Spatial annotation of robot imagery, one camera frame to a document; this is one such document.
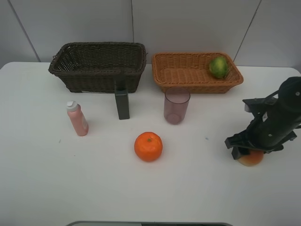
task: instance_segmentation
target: green lime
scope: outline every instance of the green lime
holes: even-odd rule
[[[219,56],[209,64],[209,71],[218,79],[222,79],[228,72],[228,64],[225,58]]]

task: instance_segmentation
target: dark brown wicker basket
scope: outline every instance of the dark brown wicker basket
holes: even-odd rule
[[[54,56],[49,72],[70,92],[114,93],[114,76],[123,72],[130,93],[137,90],[146,65],[145,47],[130,42],[74,42]]]

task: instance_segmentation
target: orange wicker basket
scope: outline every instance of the orange wicker basket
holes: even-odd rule
[[[210,73],[209,63],[221,56],[229,70],[224,79],[217,79]],[[152,57],[152,74],[163,92],[179,86],[190,93],[226,93],[244,81],[232,59],[224,53],[156,53]]]

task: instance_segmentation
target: white bottle cap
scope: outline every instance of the white bottle cap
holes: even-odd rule
[[[67,111],[68,112],[74,112],[78,109],[79,105],[76,103],[76,101],[68,101],[67,102]]]

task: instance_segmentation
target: orange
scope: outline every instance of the orange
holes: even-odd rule
[[[163,144],[157,134],[145,132],[137,137],[134,149],[143,161],[155,161],[162,154]]]
[[[238,159],[245,166],[254,166],[260,163],[263,159],[263,151],[250,149],[250,154]]]

